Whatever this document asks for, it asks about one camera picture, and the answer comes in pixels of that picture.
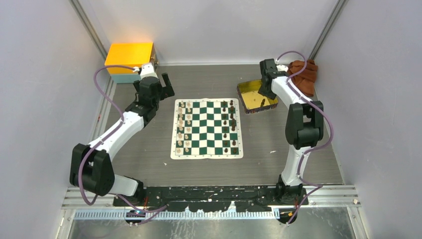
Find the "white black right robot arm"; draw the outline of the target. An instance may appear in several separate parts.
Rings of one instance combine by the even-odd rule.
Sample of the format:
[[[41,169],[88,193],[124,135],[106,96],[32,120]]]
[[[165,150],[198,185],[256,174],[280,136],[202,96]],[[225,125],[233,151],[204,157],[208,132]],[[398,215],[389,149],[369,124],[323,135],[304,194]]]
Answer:
[[[300,197],[303,189],[301,177],[309,152],[323,138],[324,123],[320,113],[323,105],[321,102],[311,105],[311,99],[300,92],[287,72],[279,70],[274,59],[265,59],[259,65],[259,94],[272,100],[279,98],[288,108],[285,137],[289,152],[275,189],[276,200],[287,205]]]

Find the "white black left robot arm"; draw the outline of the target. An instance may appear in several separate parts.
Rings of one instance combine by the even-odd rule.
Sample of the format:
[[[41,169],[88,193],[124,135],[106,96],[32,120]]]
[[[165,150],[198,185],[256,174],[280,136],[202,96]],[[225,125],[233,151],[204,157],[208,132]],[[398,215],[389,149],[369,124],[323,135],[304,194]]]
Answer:
[[[89,144],[77,144],[72,151],[70,183],[99,196],[124,195],[134,206],[143,203],[143,182],[115,174],[112,160],[117,152],[156,116],[160,101],[174,96],[167,73],[163,82],[155,75],[134,82],[135,100],[121,118]]]

